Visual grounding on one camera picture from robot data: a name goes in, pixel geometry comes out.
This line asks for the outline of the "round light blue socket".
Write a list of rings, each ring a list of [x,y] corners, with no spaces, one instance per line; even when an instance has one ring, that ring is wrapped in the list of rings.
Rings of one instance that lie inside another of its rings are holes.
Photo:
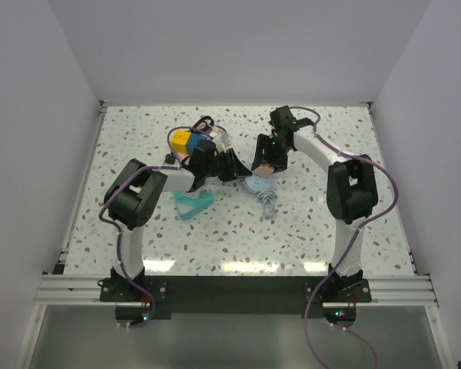
[[[264,191],[272,189],[272,178],[263,178],[256,175],[251,175],[243,179],[244,189],[251,194],[260,194]]]

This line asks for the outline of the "teal triangular power strip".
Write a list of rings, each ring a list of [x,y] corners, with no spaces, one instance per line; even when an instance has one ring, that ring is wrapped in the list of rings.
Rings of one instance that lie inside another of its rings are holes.
[[[173,193],[178,217],[182,221],[191,219],[214,203],[214,195],[209,191]]]

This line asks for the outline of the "pink round socket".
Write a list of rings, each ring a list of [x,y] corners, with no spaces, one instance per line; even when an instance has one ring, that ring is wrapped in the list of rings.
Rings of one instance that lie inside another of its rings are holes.
[[[275,169],[272,165],[264,162],[258,165],[255,169],[253,169],[252,172],[253,175],[256,175],[258,177],[268,178],[275,172]]]

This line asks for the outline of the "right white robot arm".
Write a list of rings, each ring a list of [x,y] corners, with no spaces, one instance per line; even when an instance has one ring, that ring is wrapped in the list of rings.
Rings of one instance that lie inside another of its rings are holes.
[[[361,262],[363,229],[378,204],[378,192],[370,158],[355,158],[337,146],[323,143],[301,128],[292,134],[259,134],[252,170],[278,173],[287,169],[288,153],[299,151],[314,161],[327,175],[327,208],[336,220],[335,248],[327,282],[329,297],[343,302],[363,279]]]

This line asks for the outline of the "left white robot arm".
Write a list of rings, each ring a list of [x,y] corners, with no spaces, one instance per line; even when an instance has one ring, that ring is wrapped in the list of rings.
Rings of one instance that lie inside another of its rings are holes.
[[[222,182],[251,176],[232,148],[222,152],[211,140],[197,143],[179,167],[148,166],[130,160],[104,196],[99,219],[115,227],[113,278],[120,278],[116,291],[126,301],[138,300],[144,292],[144,264],[141,253],[144,226],[156,210],[165,192],[193,193],[207,178]]]

